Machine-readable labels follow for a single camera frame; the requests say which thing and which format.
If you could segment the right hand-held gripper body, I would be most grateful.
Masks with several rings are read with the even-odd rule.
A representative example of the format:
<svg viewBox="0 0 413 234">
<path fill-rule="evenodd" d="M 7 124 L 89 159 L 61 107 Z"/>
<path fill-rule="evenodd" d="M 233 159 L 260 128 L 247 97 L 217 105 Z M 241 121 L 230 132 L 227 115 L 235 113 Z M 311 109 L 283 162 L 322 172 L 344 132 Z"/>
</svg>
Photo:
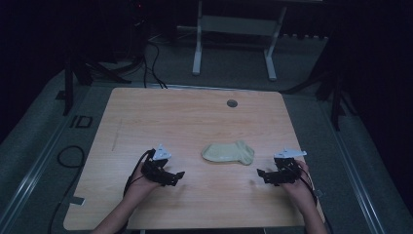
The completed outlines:
<svg viewBox="0 0 413 234">
<path fill-rule="evenodd" d="M 276 184 L 294 183 L 301 175 L 300 167 L 296 163 L 297 157 L 306 156 L 307 152 L 285 148 L 274 154 L 274 161 L 277 167 Z"/>
</svg>

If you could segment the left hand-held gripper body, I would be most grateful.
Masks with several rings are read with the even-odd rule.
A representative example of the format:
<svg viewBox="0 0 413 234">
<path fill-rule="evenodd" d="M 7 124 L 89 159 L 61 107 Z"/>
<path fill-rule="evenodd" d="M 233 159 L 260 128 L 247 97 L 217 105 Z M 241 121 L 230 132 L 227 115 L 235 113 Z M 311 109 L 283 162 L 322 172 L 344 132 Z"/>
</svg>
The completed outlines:
<svg viewBox="0 0 413 234">
<path fill-rule="evenodd" d="M 160 144 L 157 149 L 153 148 L 144 153 L 141 172 L 147 179 L 162 184 L 167 180 L 164 166 L 170 158 L 171 154 Z"/>
</svg>

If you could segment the person's left hand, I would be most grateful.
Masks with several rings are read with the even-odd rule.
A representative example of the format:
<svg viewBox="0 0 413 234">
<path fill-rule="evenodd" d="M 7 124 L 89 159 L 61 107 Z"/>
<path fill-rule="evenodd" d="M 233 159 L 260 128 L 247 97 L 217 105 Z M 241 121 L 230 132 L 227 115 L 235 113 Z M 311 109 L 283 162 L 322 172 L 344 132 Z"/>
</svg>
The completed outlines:
<svg viewBox="0 0 413 234">
<path fill-rule="evenodd" d="M 134 207 L 141 203 L 153 190 L 161 186 L 160 183 L 147 179 L 141 172 L 141 168 L 142 164 L 133 171 L 131 183 L 124 196 L 127 203 Z"/>
</svg>

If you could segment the person's right hand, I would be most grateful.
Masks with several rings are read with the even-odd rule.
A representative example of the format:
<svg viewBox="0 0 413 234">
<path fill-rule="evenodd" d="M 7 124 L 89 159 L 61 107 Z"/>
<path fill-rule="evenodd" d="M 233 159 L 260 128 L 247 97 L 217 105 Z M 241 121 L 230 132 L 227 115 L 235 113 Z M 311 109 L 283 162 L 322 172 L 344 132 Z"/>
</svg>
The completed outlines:
<svg viewBox="0 0 413 234">
<path fill-rule="evenodd" d="M 296 160 L 300 168 L 300 177 L 294 183 L 282 184 L 282 189 L 291 199 L 302 215 L 318 214 L 317 202 L 314 200 L 310 185 L 309 167 L 306 163 Z"/>
</svg>

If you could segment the black metal stand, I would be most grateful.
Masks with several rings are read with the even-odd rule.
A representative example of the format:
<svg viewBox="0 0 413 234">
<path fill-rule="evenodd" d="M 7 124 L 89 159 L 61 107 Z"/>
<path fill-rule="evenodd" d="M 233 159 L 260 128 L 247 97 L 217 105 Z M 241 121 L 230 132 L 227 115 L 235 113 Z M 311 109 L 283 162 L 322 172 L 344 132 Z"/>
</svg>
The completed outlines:
<svg viewBox="0 0 413 234">
<path fill-rule="evenodd" d="M 341 103 L 344 103 L 349 108 L 350 112 L 355 114 L 355 111 L 350 107 L 343 95 L 346 71 L 346 66 L 327 68 L 325 70 L 314 68 L 310 74 L 310 77 L 306 81 L 293 86 L 292 88 L 282 90 L 281 94 L 292 95 L 304 90 L 305 88 L 315 85 L 316 83 L 320 83 L 316 91 L 316 99 L 325 101 L 328 98 L 332 98 L 330 121 L 334 130 L 339 131 L 339 117 L 345 115 L 345 110 Z"/>
<path fill-rule="evenodd" d="M 94 81 L 92 77 L 92 70 L 94 70 L 115 83 L 130 84 L 131 81 L 122 78 L 121 75 L 142 63 L 142 58 L 134 58 L 130 64 L 109 69 L 84 54 L 69 50 L 64 61 L 64 90 L 59 91 L 56 96 L 57 99 L 64 100 L 63 115 L 67 116 L 74 105 L 74 78 L 77 78 L 80 85 L 90 86 Z"/>
</svg>

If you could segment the metal floor rail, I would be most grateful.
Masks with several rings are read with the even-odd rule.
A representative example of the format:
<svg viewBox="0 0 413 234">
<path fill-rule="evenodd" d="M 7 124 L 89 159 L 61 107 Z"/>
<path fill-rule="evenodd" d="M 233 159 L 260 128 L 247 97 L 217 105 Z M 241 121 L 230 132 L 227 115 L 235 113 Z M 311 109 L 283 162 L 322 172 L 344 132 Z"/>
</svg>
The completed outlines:
<svg viewBox="0 0 413 234">
<path fill-rule="evenodd" d="M 98 121 L 98 92 L 83 87 L 67 116 L 50 90 L 0 144 L 0 234 L 44 234 L 62 225 L 67 200 L 86 162 Z"/>
<path fill-rule="evenodd" d="M 360 174 L 357 171 L 355 162 L 351 156 L 349 148 L 347 147 L 341 132 L 338 131 L 331 123 L 329 113 L 327 111 L 328 104 L 324 102 L 319 103 L 322 115 L 327 121 L 327 125 L 333 134 L 333 138 L 338 146 L 338 155 L 342 161 L 344 170 L 348 177 L 348 180 L 354 190 L 355 196 L 357 198 L 358 205 L 364 216 L 365 222 L 371 234 L 386 234 L 384 226 L 381 222 L 380 217 L 378 217 L 377 211 L 373 205 L 371 197 L 364 186 Z"/>
</svg>

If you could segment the white metal desk frame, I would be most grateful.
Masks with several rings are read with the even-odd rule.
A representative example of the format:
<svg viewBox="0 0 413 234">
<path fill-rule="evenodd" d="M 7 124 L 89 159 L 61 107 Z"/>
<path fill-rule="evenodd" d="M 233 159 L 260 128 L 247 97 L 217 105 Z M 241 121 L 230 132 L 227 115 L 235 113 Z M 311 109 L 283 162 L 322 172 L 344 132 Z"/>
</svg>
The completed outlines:
<svg viewBox="0 0 413 234">
<path fill-rule="evenodd" d="M 219 32 L 240 35 L 267 36 L 271 38 L 269 47 L 263 51 L 268 78 L 277 80 L 273 53 L 281 33 L 283 19 L 286 14 L 286 6 L 281 7 L 276 20 L 268 19 L 243 19 L 205 15 L 203 13 L 203 0 L 198 0 L 196 48 L 194 54 L 192 74 L 199 75 L 202 67 L 204 32 Z"/>
</svg>

